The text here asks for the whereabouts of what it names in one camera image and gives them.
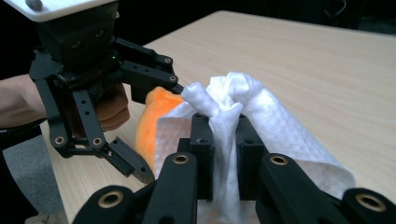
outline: orange plush toy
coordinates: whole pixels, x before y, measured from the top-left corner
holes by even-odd
[[[146,107],[136,130],[135,150],[154,171],[154,151],[157,120],[174,109],[183,99],[162,87],[148,93]]]

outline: floor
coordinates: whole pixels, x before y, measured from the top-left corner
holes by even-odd
[[[396,21],[365,18],[360,30],[396,36]],[[42,136],[8,148],[4,153],[16,182],[40,214],[63,208]]]

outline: black sleeve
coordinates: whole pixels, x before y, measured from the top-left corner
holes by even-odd
[[[27,74],[39,45],[35,23],[0,0],[0,79]]]

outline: cloth fold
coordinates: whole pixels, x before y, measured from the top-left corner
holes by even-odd
[[[198,202],[198,223],[258,222],[254,202],[239,200],[235,129],[240,114],[249,118],[270,152],[294,158],[317,186],[341,198],[353,188],[353,175],[269,92],[248,74],[231,72],[212,77],[205,89],[191,83],[181,93],[184,101],[163,116],[155,128],[153,172],[158,177],[167,155],[177,151],[179,138],[189,138],[191,116],[199,112],[209,117],[215,159],[213,201]]]

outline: light wood tabletop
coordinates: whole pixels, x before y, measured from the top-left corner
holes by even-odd
[[[396,203],[396,37],[219,11],[145,47],[174,59],[179,84],[243,72],[261,81],[356,178]],[[118,130],[131,147],[143,105]],[[43,134],[70,222],[97,190],[144,185],[95,157],[62,158]]]

